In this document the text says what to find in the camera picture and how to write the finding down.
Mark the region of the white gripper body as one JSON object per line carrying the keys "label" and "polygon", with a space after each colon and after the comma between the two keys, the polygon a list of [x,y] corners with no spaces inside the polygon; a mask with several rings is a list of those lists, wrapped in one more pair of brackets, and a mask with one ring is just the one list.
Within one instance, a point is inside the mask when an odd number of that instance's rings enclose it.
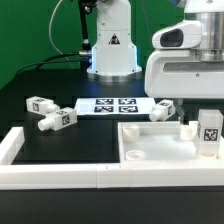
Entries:
{"label": "white gripper body", "polygon": [[192,50],[155,50],[147,61],[145,92],[152,98],[223,99],[224,62],[202,62]]}

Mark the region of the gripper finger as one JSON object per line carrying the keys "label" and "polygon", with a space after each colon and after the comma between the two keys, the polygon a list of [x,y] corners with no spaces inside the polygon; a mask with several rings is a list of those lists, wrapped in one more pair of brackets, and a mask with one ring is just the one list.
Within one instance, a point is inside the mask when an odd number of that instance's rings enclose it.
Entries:
{"label": "gripper finger", "polygon": [[176,104],[175,105],[176,111],[180,117],[180,123],[183,125],[188,125],[189,124],[189,120],[188,120],[188,116],[185,113],[185,110],[183,108],[182,105]]}

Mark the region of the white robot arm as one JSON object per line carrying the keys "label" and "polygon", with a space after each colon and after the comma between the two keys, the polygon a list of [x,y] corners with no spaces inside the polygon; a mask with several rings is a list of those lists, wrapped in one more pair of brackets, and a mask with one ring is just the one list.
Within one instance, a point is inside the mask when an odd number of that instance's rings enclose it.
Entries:
{"label": "white robot arm", "polygon": [[182,112],[184,99],[224,98],[224,0],[170,1],[183,9],[183,20],[154,33],[142,68],[129,1],[96,0],[97,39],[88,73],[116,82],[143,71],[145,93],[174,99]]}

